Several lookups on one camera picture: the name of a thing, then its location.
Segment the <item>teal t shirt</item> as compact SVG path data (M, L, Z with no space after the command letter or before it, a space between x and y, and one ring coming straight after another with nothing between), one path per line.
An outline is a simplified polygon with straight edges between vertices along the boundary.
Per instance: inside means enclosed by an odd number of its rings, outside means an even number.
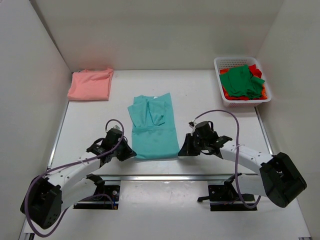
M170 93L136 96L127 107L132 149L139 160L173 159L180 150Z

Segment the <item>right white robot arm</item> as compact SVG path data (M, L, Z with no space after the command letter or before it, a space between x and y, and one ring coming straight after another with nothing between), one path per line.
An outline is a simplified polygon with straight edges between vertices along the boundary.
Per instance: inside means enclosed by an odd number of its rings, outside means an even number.
M216 156L254 172L254 175L235 173L214 186L209 191L212 202L229 203L256 195L267 197L276 206L285 208L307 188L305 179L287 154L272 155L236 144L231 137L218 136L212 121L190 122L189 126L192 132L186 134L178 156Z

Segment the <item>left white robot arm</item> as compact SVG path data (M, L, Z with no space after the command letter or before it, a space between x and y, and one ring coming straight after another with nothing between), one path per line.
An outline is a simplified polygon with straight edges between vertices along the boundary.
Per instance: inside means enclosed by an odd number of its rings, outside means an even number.
M63 211L86 198L105 196L104 180L94 174L113 158L123 162L137 154L119 129L110 129L86 149L76 162L55 167L35 177L27 190L20 211L29 223L43 230L53 226Z

